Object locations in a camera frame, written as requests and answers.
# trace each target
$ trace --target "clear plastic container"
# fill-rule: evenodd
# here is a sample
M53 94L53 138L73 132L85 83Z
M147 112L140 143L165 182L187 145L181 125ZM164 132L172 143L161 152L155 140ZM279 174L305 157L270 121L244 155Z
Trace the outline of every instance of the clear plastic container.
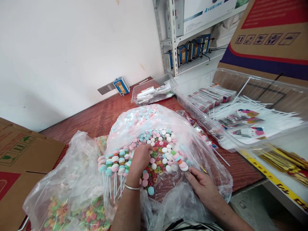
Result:
M174 95L173 88L176 85L177 85L176 81L169 73L161 77L158 77L156 79L149 80L145 83L142 83L134 87L131 103L136 103L137 106L144 106L161 101L163 99L170 98ZM143 96L142 98L137 98L137 95L140 94L141 91L148 89L150 87L154 87L154 89L157 89L155 93Z
M284 132L277 133L267 139L258 140L253 144L243 143L223 129L210 114L201 112L188 100L189 94L198 91L200 88L207 87L212 83L218 83L223 88L234 90L239 96L247 96L262 104L270 104L267 105L266 108L275 109L275 113L276 111L282 113L296 112L297 114L295 116L300 117L304 123L301 126L284 130ZM232 144L235 144L233 145L233 149L226 148L222 145L223 148L231 152L241 148L261 150L265 147L264 144L274 139L308 127L308 88L218 68L198 77L192 76L189 81L176 86L173 91L177 95L178 102L193 118L198 120L198 122L206 128L208 133L212 129L218 131L218 135L214 136L214 138L220 144L222 140L226 139L231 141Z

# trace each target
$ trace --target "hand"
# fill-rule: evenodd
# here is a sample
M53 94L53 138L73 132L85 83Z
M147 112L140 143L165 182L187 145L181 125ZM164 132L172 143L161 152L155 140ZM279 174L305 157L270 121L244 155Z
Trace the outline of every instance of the hand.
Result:
M129 168L127 181L131 183L131 187L139 186L139 179L141 177L142 171L148 166L151 155L150 151L153 151L153 147L150 144L141 144L135 149L134 157Z
M227 205L208 174L189 167L185 175L201 202L211 212L215 213L218 209L220 210L220 206Z

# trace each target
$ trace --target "bracelet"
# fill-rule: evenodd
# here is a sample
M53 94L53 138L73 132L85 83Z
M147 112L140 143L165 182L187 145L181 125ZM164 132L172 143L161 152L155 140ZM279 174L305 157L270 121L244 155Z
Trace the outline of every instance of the bracelet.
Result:
M124 184L126 188L130 189L130 190L140 190L141 189L141 186L139 188L132 188L130 186L127 186L127 184L125 183Z

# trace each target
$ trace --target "wall outlet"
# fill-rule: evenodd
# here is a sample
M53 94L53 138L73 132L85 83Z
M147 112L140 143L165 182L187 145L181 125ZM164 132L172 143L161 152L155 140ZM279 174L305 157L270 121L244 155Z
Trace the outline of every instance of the wall outlet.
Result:
M107 92L110 92L111 90L115 89L116 87L113 85L113 82L97 89L99 93L102 95L106 94Z

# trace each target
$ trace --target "brown cardboard box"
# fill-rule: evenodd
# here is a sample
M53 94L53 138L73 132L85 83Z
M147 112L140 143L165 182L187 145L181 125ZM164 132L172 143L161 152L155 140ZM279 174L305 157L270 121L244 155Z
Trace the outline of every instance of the brown cardboard box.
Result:
M0 230L16 231L23 202L52 170L65 144L0 118Z
M218 67L308 86L308 1L250 0Z

